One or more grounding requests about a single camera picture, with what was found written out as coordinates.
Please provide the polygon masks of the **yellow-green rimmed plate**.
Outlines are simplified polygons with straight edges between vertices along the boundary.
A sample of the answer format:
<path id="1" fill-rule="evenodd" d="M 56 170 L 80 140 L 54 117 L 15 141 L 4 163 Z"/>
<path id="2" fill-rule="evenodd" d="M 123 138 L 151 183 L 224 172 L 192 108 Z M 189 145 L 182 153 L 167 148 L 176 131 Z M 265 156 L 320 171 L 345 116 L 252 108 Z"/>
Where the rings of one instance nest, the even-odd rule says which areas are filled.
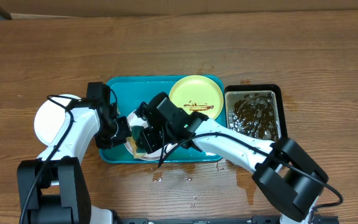
<path id="1" fill-rule="evenodd" d="M 223 110 L 224 99 L 220 86 L 201 75 L 181 78 L 171 88 L 169 99 L 188 114 L 200 112 L 216 119 Z"/>

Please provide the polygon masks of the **white plate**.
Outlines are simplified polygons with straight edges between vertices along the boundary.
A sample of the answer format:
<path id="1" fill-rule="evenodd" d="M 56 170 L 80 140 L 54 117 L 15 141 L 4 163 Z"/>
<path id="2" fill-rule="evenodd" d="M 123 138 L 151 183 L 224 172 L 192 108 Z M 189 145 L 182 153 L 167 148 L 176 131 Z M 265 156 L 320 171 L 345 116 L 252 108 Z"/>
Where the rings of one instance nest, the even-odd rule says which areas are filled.
<path id="1" fill-rule="evenodd" d="M 138 118 L 134 112 L 128 115 L 127 121 L 129 123 L 130 128 L 133 128 L 134 126 L 142 126 L 143 128 L 147 128 L 149 126 L 146 121 L 141 118 Z M 161 148 L 151 154 L 139 152 L 139 149 L 137 148 L 133 137 L 128 137 L 127 142 L 124 145 L 126 149 L 132 154 L 134 159 L 140 159 L 142 161 L 157 161 L 160 159 L 160 153 L 162 151 Z"/>
<path id="2" fill-rule="evenodd" d="M 34 118 L 34 131 L 37 138 L 43 144 L 49 146 L 63 126 L 65 120 L 65 109 L 47 100 L 38 109 Z"/>

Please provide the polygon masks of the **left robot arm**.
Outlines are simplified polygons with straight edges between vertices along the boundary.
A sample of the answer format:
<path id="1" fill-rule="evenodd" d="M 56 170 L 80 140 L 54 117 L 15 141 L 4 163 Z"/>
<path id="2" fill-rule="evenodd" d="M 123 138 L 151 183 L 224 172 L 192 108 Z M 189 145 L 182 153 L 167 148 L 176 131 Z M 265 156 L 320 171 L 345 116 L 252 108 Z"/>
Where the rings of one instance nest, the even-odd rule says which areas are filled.
<path id="1" fill-rule="evenodd" d="M 81 162 L 92 140 L 109 149 L 130 136 L 126 117 L 101 98 L 49 95 L 37 112 L 39 131 L 55 136 L 36 159 L 17 168 L 20 223 L 121 223 L 114 210 L 91 203 Z"/>

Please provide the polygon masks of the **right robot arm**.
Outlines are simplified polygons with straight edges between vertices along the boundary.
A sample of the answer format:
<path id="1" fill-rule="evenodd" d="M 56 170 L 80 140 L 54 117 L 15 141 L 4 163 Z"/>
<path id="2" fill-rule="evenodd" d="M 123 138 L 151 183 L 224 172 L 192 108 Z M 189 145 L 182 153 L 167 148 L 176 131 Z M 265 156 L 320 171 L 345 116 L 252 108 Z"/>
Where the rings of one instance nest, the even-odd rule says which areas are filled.
<path id="1" fill-rule="evenodd" d="M 310 223 L 318 197 L 327 186 L 328 175 L 292 139 L 261 140 L 228 129 L 205 114 L 181 109 L 133 111 L 129 116 L 137 128 L 137 147 L 146 152 L 179 147 L 219 155 L 252 174 L 266 199 L 282 214 L 280 223 Z"/>

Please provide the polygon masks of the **teal yellow sponge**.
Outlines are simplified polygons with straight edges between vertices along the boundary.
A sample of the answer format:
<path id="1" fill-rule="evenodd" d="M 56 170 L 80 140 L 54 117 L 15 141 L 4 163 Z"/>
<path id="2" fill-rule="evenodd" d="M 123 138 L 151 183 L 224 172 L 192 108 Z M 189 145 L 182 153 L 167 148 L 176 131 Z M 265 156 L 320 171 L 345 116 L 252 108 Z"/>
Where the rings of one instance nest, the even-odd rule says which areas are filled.
<path id="1" fill-rule="evenodd" d="M 146 150 L 137 145 L 137 140 L 140 138 L 140 135 L 143 130 L 143 126 L 132 126 L 131 137 L 127 138 L 127 142 L 130 144 L 132 154 L 135 159 L 140 159 L 141 157 L 144 157 L 146 155 Z"/>

